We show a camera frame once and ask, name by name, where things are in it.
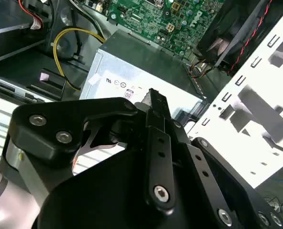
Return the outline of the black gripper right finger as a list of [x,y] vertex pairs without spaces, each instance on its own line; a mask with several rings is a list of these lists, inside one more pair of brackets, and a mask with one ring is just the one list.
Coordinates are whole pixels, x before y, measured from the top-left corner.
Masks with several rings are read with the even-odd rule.
[[157,94],[157,108],[176,156],[195,183],[196,199],[201,201],[195,223],[199,229],[283,229],[282,217],[207,140],[189,140],[183,126],[171,118],[161,94]]

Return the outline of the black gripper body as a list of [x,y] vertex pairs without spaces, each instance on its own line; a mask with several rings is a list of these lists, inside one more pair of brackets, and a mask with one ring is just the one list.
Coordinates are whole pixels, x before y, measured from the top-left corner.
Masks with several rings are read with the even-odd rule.
[[172,147],[176,202],[165,216],[144,200],[145,155],[126,151],[58,185],[38,216],[40,229],[215,229],[218,221]]

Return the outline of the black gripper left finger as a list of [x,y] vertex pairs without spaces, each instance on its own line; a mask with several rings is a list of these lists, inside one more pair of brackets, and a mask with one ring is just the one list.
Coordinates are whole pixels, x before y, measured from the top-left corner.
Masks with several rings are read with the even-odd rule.
[[10,155],[42,205],[68,179],[120,152],[145,155],[143,195],[156,211],[172,211],[175,188],[171,138],[158,112],[158,91],[140,103],[124,98],[23,105],[10,121]]

